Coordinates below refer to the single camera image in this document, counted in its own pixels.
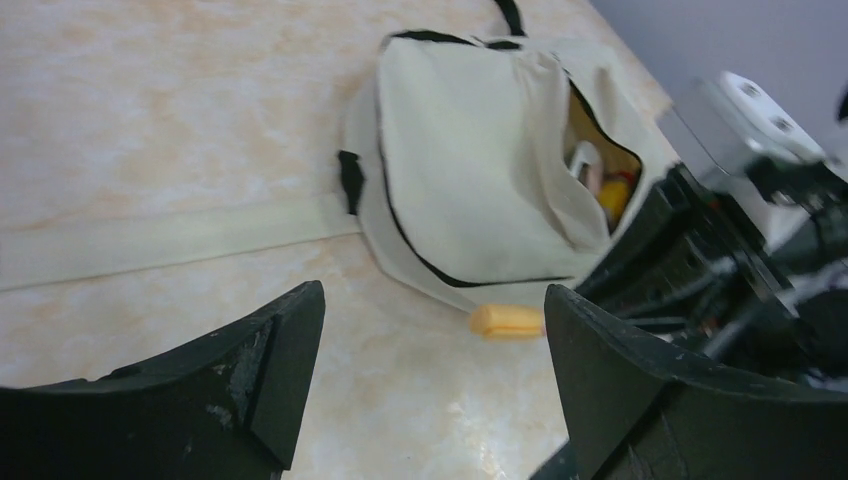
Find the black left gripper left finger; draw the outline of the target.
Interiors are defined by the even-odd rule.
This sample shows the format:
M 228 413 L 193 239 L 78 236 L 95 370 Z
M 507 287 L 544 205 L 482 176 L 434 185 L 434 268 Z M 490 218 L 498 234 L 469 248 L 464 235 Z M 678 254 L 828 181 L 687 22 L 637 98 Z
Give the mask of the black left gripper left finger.
M 308 281 L 97 380 L 1 391 L 5 479 L 278 479 L 292 467 L 325 316 Z

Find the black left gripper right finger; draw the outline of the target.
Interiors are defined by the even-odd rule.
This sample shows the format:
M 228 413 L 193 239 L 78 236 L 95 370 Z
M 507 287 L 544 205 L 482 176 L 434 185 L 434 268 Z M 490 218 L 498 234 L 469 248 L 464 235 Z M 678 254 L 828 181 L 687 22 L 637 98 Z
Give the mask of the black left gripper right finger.
M 847 397 L 718 363 L 552 285 L 568 441 L 547 479 L 843 479 Z

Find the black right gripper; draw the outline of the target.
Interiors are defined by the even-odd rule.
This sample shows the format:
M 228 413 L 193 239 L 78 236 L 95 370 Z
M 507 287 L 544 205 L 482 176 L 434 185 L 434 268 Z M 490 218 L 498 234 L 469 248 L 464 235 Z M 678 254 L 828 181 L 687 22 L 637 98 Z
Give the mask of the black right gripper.
M 788 285 L 741 205 L 676 166 L 578 287 L 613 323 L 591 319 L 574 350 L 598 355 L 610 333 L 634 333 L 716 361 L 792 361 L 792 320 L 777 300 Z

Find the yellow pink highlighter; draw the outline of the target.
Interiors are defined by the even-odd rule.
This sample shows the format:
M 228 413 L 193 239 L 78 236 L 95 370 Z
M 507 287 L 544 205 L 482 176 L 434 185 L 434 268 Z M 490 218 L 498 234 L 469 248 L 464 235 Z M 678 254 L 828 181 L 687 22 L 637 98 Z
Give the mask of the yellow pink highlighter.
M 521 305 L 481 305 L 470 315 L 469 327 L 486 340 L 528 340 L 546 335 L 543 312 Z

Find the cream canvas backpack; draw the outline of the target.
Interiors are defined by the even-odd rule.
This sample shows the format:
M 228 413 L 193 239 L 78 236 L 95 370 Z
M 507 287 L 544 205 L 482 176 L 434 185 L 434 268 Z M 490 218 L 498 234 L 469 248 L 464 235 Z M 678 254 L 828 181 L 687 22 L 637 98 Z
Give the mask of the cream canvas backpack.
M 342 189 L 293 202 L 5 233 L 13 290 L 362 233 L 390 277 L 472 311 L 538 307 L 547 285 L 579 286 L 633 220 L 670 161 L 632 105 L 617 56 L 583 39 L 481 39 L 407 30 L 381 45 L 350 104 Z M 611 228 L 570 171 L 578 142 L 632 194 Z

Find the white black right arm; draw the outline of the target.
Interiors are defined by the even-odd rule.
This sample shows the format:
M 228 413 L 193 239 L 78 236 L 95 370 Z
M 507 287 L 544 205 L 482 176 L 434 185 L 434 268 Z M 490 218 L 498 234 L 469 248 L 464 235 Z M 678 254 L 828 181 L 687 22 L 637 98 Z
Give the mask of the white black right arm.
M 847 185 L 759 86 L 725 75 L 660 122 L 680 160 L 578 293 L 715 361 L 847 387 Z

